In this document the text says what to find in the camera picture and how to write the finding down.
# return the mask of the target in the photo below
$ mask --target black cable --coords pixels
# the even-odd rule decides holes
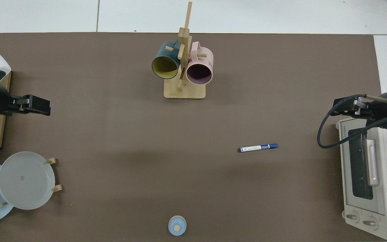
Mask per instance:
[[[375,121],[374,123],[366,126],[365,128],[362,128],[362,129],[359,129],[355,132],[353,132],[351,135],[349,135],[348,137],[338,141],[337,143],[334,143],[334,144],[331,144],[331,145],[323,145],[321,142],[320,142],[320,135],[322,133],[322,129],[324,128],[324,124],[325,122],[327,121],[327,119],[329,118],[329,116],[331,115],[332,112],[335,111],[335,109],[337,109],[342,103],[350,100],[350,99],[356,99],[356,98],[359,98],[359,97],[365,97],[366,95],[365,94],[361,94],[361,95],[351,95],[351,96],[348,96],[346,98],[343,98],[342,100],[340,100],[338,103],[336,103],[332,108],[331,110],[329,110],[329,112],[327,113],[327,115],[325,115],[324,117],[324,120],[322,120],[322,123],[320,124],[320,127],[319,127],[319,130],[317,132],[317,144],[319,145],[319,147],[321,148],[324,148],[324,149],[329,149],[329,148],[333,148],[333,147],[336,147],[336,146],[339,146],[340,144],[343,144],[344,142],[346,141],[349,141],[351,139],[354,139],[356,136],[360,135],[361,133],[364,133],[366,132],[367,130],[371,129],[371,128],[374,128],[374,127],[378,127],[379,125],[381,124],[384,124],[387,122],[387,117],[386,118],[382,118],[378,121]]]

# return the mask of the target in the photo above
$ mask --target pink mug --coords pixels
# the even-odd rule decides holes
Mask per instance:
[[[195,85],[205,85],[213,78],[213,53],[198,41],[192,43],[186,77]]]

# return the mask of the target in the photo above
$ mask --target oven door handle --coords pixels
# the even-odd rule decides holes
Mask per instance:
[[[364,148],[367,159],[367,180],[368,185],[378,186],[379,179],[377,177],[377,162],[376,162],[376,148],[374,139],[365,139]]]

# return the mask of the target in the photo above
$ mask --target dark green mug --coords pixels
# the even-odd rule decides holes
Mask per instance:
[[[177,75],[178,67],[180,66],[180,60],[177,58],[179,49],[178,40],[166,42],[161,46],[158,54],[152,61],[152,70],[158,77],[171,79]]]

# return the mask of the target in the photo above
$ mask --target mug rack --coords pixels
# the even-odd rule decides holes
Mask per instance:
[[[175,77],[172,79],[164,79],[164,97],[166,98],[203,99],[206,97],[206,86],[195,85],[186,77],[186,67],[189,62],[189,54],[192,44],[192,36],[190,35],[188,28],[191,9],[192,2],[189,2],[187,5],[184,28],[180,27],[178,31],[178,43],[180,45],[180,50],[177,58],[180,60],[180,66]]]

